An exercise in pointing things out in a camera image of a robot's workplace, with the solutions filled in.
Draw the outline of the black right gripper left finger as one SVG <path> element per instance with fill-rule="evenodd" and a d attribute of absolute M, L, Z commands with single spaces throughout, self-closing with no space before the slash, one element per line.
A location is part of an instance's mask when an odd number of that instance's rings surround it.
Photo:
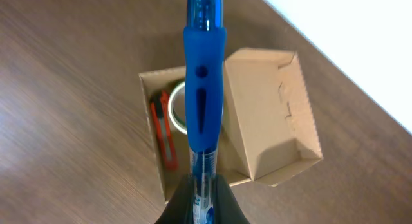
<path fill-rule="evenodd" d="M 190 175 L 180 180 L 172 198 L 155 224 L 193 224 L 194 181 Z"/>

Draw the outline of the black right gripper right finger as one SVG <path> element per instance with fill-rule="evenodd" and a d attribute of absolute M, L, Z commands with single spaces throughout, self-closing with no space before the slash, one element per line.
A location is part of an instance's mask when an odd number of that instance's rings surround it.
<path fill-rule="evenodd" d="M 229 184 L 220 174 L 213 181 L 214 224 L 250 224 Z"/>

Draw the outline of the white masking tape roll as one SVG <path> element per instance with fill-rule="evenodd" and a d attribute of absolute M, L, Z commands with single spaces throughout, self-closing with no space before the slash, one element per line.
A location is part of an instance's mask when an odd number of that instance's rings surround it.
<path fill-rule="evenodd" d="M 223 115 L 221 82 L 186 86 L 179 80 L 170 94 L 168 115 L 181 133 L 212 139 L 220 135 Z"/>

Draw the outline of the orange utility knife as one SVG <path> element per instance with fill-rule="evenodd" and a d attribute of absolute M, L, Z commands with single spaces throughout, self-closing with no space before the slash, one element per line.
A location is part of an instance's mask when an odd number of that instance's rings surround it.
<path fill-rule="evenodd" d="M 166 169 L 175 171 L 178 168 L 178 159 L 169 126 L 168 101 L 169 95 L 166 91 L 157 91 L 150 99 L 150 109 L 163 164 Z"/>

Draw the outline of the blue ballpoint pen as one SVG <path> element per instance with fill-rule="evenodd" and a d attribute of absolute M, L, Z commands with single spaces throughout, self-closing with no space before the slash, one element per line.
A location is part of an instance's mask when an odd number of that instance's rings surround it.
<path fill-rule="evenodd" d="M 223 61 L 227 31 L 223 0 L 187 0 L 185 121 L 194 180 L 193 222 L 213 223 L 212 182 L 223 117 Z"/>

